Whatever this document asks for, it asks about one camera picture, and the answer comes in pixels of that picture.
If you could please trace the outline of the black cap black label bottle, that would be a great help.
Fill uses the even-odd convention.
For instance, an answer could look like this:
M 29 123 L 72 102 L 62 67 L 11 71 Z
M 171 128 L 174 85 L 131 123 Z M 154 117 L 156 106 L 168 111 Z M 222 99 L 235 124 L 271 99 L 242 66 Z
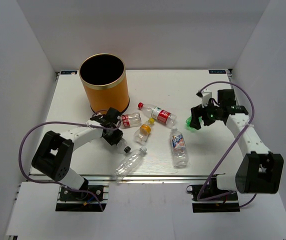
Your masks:
M 131 152 L 131 147 L 129 146 L 127 141 L 124 138 L 122 138 L 116 144 L 116 150 L 117 150 L 118 153 L 126 155 L 126 154 Z

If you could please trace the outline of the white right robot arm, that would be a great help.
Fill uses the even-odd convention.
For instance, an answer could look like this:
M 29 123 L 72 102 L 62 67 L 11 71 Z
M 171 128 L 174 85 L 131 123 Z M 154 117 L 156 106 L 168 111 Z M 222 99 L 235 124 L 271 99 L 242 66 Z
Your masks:
M 243 160 L 236 173 L 214 174 L 206 187 L 200 190 L 200 198 L 221 199 L 226 193 L 276 194 L 279 190 L 284 159 L 273 153 L 260 139 L 251 124 L 249 112 L 243 105 L 237 105 L 233 89 L 217 92 L 217 100 L 207 89 L 197 93 L 201 104 L 191 108 L 189 126 L 200 130 L 222 121 L 233 134 Z

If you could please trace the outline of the green plastic bottle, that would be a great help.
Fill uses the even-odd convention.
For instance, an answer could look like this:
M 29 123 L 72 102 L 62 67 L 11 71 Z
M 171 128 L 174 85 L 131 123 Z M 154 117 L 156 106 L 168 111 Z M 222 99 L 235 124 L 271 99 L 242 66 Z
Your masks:
M 191 120 L 192 120 L 192 117 L 191 117 L 191 116 L 186 119 L 186 121 L 185 121 L 185 128 L 186 128 L 188 131 L 190 131 L 190 132 L 193 133 L 193 132 L 195 132 L 195 129 L 192 128 L 192 127 L 190 127 Z

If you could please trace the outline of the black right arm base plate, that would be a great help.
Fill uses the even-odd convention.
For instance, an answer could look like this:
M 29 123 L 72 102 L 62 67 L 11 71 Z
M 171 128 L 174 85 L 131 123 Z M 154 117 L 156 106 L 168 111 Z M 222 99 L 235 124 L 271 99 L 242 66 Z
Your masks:
M 186 193 L 192 196 L 192 212 L 201 213 L 236 213 L 240 212 L 239 198 L 237 193 L 225 195 L 209 201 L 197 201 L 197 195 L 202 185 L 188 185 Z

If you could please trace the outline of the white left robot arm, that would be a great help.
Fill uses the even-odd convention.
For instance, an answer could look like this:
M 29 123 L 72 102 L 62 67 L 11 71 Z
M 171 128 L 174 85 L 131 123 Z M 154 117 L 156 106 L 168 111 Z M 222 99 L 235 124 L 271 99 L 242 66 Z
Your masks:
M 71 168 L 73 152 L 101 138 L 111 146 L 119 144 L 123 139 L 121 120 L 122 113 L 111 107 L 103 114 L 94 114 L 86 123 L 71 122 L 70 125 L 75 126 L 71 130 L 46 132 L 32 159 L 32 167 L 69 188 L 75 198 L 85 199 L 89 182 Z

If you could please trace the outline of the clear unlabelled plastic bottle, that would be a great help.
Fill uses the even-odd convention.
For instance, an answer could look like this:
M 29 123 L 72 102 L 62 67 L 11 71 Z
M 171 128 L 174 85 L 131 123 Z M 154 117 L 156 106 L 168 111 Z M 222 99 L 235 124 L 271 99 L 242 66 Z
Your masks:
M 122 181 L 128 176 L 133 170 L 135 170 L 143 161 L 147 153 L 147 148 L 142 146 L 139 149 L 133 150 L 127 155 L 120 165 L 114 171 L 112 177 L 117 181 Z

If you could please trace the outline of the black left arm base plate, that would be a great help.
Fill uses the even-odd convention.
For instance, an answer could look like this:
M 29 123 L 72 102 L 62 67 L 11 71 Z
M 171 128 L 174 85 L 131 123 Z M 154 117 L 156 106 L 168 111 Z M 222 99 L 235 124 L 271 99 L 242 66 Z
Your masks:
M 102 212 L 108 203 L 108 185 L 89 185 L 88 190 L 95 194 L 96 198 L 88 193 L 69 191 L 64 187 L 59 189 L 55 211 L 56 212 Z

